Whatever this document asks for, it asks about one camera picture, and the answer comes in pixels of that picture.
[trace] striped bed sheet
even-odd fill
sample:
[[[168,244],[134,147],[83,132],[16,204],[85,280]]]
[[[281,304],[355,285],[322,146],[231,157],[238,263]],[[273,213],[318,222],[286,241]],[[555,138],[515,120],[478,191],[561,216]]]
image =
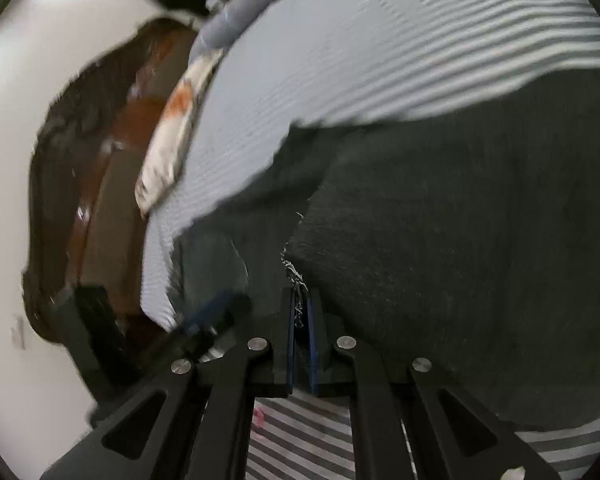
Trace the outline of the striped bed sheet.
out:
[[[295,390],[287,399],[258,399],[247,455],[248,480],[354,480],[349,410]],[[518,436],[562,480],[579,479],[600,453],[600,418],[580,428]]]
[[[219,67],[181,179],[150,217],[142,308],[174,326],[174,238],[266,168],[292,122],[433,116],[569,68],[600,68],[587,0],[277,1]],[[345,412],[301,396],[258,406],[269,425],[254,425],[248,478],[353,478]],[[521,437],[575,480],[600,452],[600,419]]]

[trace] gray fabric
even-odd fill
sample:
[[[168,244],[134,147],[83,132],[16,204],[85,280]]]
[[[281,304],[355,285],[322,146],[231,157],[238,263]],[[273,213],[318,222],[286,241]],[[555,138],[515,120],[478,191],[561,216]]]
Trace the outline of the gray fabric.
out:
[[[189,54],[189,64],[214,48],[227,48],[276,0],[231,0],[205,24]]]
[[[246,292],[254,316],[275,314],[280,291],[289,286],[281,256],[307,201],[331,164],[348,128],[296,129],[285,139],[267,171],[242,192],[196,219],[174,242],[169,299],[184,316],[224,291]],[[248,286],[235,280],[229,262],[239,260]],[[216,266],[222,262],[225,269]]]
[[[598,416],[600,72],[359,130],[285,249],[325,310],[519,427]]]

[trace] pillowcase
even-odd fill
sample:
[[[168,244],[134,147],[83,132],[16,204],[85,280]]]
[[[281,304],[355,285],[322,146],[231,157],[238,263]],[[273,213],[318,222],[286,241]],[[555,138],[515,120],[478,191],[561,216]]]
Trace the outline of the pillowcase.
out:
[[[198,56],[164,107],[136,181],[136,202],[143,216],[167,193],[180,173],[206,87],[221,58],[222,50]]]
[[[212,48],[232,46],[242,33],[276,0],[231,0],[200,29],[191,47],[189,63]]]

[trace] white wall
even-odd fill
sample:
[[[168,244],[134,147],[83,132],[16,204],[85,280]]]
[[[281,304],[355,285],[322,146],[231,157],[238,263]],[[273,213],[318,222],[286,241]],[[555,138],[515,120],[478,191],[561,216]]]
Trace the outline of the white wall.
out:
[[[50,101],[104,50],[159,14],[151,0],[13,0],[0,18],[0,453],[22,480],[37,479],[87,430],[92,405],[64,348],[26,323],[26,349],[11,343],[24,314],[29,161]]]

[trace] bed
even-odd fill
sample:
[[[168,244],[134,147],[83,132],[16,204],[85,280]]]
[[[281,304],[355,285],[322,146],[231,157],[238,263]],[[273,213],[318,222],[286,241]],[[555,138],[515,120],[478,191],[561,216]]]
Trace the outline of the bed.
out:
[[[424,118],[562,68],[600,68],[588,0],[278,0],[226,55],[182,176],[151,214],[142,309],[175,325],[166,293],[175,237],[266,168],[292,122]],[[354,478],[345,408],[302,392],[257,407],[269,426],[255,430],[247,478]],[[519,435],[563,480],[581,478],[600,453],[600,417]]]

